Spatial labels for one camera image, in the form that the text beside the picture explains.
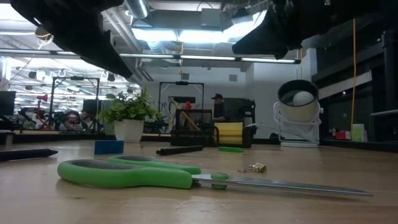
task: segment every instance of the table surface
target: table surface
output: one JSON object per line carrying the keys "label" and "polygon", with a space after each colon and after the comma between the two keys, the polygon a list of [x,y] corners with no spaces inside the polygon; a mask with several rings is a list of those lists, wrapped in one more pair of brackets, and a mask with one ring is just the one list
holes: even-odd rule
{"label": "table surface", "polygon": [[[126,144],[125,154],[155,156],[165,142]],[[195,165],[203,173],[225,172],[308,184],[335,185],[372,192],[347,197],[209,185],[190,190],[162,187],[97,189],[64,181],[60,162],[105,159],[94,156],[94,141],[18,144],[11,149],[49,148],[44,159],[0,163],[0,223],[397,223],[398,154],[336,147],[299,149],[257,145],[244,153],[200,152],[160,157]],[[239,173],[259,162],[267,173]]]}

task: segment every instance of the green plant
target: green plant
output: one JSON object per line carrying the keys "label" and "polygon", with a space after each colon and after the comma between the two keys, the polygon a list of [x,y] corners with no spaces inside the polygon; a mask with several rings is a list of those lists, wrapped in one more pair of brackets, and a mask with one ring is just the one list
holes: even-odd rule
{"label": "green plant", "polygon": [[103,119],[107,123],[115,121],[122,121],[123,119],[135,119],[142,121],[148,118],[160,118],[161,114],[156,113],[156,110],[149,105],[150,96],[147,94],[147,88],[136,96],[135,98],[127,98],[123,92],[117,96],[107,94],[107,99],[113,100],[114,105],[108,110],[102,110],[97,116],[97,119]]}

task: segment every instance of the blue sponge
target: blue sponge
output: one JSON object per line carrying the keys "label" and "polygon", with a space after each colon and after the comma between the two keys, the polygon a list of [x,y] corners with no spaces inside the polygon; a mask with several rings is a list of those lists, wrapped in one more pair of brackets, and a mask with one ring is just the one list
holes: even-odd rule
{"label": "blue sponge", "polygon": [[119,154],[124,152],[124,141],[95,141],[94,155]]}

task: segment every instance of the scissor handle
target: scissor handle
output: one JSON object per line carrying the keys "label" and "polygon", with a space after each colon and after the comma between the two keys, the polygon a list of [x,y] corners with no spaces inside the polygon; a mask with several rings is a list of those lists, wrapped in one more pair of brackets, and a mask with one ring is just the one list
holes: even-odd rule
{"label": "scissor handle", "polygon": [[199,167],[161,162],[149,156],[111,156],[108,158],[108,162],[118,163],[118,164],[148,166],[148,167],[180,169],[192,175],[201,174],[201,169]]}
{"label": "scissor handle", "polygon": [[132,166],[92,159],[61,162],[58,175],[70,182],[107,188],[158,186],[189,189],[190,173],[178,169]]}

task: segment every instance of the scissors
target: scissors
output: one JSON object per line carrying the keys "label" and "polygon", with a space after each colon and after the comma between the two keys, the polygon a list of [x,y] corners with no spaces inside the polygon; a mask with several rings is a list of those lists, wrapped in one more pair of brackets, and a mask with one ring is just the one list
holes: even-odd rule
{"label": "scissors", "polygon": [[158,161],[147,156],[112,156],[107,161],[78,159],[61,162],[58,175],[70,182],[106,188],[138,186],[189,189],[193,182],[207,183],[215,189],[227,185],[279,190],[373,196],[372,193],[344,187],[281,182],[258,178],[237,178],[224,173],[201,174],[199,167]]}

